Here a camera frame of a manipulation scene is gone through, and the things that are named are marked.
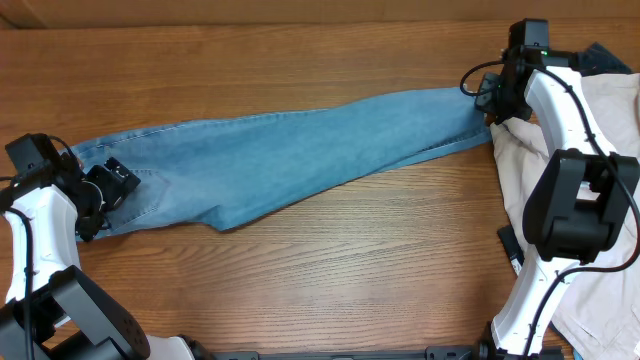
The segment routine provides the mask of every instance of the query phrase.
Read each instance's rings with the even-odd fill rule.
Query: jeans
[[[347,181],[491,141],[457,88],[345,106],[196,120],[73,148],[89,169],[109,157],[141,180],[98,237],[183,222],[227,230]]]

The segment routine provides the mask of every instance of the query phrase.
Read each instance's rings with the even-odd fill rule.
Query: denim pants
[[[142,180],[108,214],[103,237],[183,222],[227,230],[347,181],[488,141],[473,99],[451,88],[132,130],[73,150],[87,169],[113,156]]]

